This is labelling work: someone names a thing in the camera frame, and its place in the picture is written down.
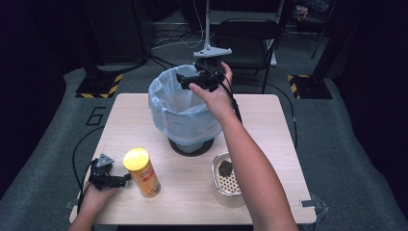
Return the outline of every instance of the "table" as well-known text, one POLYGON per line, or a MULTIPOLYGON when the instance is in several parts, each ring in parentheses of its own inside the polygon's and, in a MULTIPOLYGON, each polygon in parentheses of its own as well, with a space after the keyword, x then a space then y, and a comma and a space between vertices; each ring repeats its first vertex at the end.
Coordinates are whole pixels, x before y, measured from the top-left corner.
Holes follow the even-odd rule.
MULTIPOLYGON (((272 94, 236 94, 235 97, 244 126, 267 154, 282 182, 296 223, 315 222, 314 208, 299 204, 299 200, 311 197, 278 97, 272 94)), ((123 176, 127 173, 123 166, 126 152, 133 147, 144 147, 150 153, 162 190, 153 198, 145 198, 131 180, 109 200, 95 223, 251 224, 246 206, 224 207, 212 193, 213 159, 227 151, 223 134, 201 156, 179 155, 170 147, 166 135, 155 127, 147 102, 146 93, 117 96, 93 158, 99 158, 101 153, 114 158, 111 174, 123 176)), ((70 221, 75 217, 76 208, 70 221)))

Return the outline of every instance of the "hand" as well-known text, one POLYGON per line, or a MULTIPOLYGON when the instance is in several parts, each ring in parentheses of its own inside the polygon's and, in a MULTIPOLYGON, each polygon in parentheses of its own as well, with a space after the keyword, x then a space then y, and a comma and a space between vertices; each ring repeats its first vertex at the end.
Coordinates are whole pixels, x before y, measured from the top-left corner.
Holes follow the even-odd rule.
POLYGON ((108 190, 99 191, 93 184, 87 183, 85 185, 85 197, 81 205, 80 213, 84 212, 90 216, 96 216, 105 206, 106 202, 115 195, 119 188, 112 188, 108 190))
MULTIPOLYGON (((223 81, 223 84, 225 85, 225 87, 231 90, 229 86, 229 83, 231 83, 233 75, 231 68, 224 62, 221 62, 221 65, 225 70, 226 77, 226 79, 223 81)), ((210 112, 213 113, 213 115, 219 122, 229 117, 230 115, 235 116, 231 104, 231 98, 229 97, 228 92, 226 92, 224 88, 218 87, 218 89, 214 90, 213 92, 209 92, 207 90, 202 89, 201 87, 194 83, 191 83, 189 87, 192 92, 194 92, 198 97, 204 100, 210 112)))

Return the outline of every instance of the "trash bin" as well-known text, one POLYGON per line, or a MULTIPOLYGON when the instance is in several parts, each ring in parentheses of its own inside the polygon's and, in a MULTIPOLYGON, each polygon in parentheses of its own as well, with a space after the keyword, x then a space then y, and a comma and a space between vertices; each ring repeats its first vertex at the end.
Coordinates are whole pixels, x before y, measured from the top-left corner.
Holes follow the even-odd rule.
POLYGON ((182 90, 176 73, 198 75, 193 65, 162 72, 149 87, 150 112, 155 126, 167 135, 174 151, 198 156, 210 149, 221 126, 201 98, 191 90, 182 90))

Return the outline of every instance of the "perforated metal basket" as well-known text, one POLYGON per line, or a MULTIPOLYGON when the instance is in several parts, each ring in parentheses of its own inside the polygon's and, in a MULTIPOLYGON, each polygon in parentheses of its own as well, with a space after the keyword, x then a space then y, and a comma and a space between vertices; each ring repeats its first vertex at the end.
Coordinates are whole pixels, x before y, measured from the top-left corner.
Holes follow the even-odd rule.
POLYGON ((234 170, 230 176, 221 176, 218 168, 223 161, 231 162, 228 152, 218 154, 213 160, 213 191, 216 200, 223 206, 238 208, 245 204, 242 198, 240 186, 235 179, 234 170))

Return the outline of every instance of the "person's right hand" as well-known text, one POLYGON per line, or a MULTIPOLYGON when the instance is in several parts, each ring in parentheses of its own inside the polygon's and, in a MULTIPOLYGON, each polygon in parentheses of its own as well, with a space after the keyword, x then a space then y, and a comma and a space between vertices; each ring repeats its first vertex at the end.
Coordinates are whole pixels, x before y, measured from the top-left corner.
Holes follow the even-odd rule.
MULTIPOLYGON (((223 81, 223 84, 230 90, 229 83, 231 83, 233 75, 231 68, 224 62, 222 62, 221 65, 225 70, 226 77, 226 79, 223 81)), ((229 116, 235 116, 231 104, 231 98, 228 95, 228 92, 226 92, 223 87, 218 87, 213 92, 204 90, 194 83, 191 83, 189 87, 192 92, 194 92, 198 97, 204 100, 204 102, 207 104, 208 109, 213 113, 213 115, 219 122, 222 122, 229 116)))

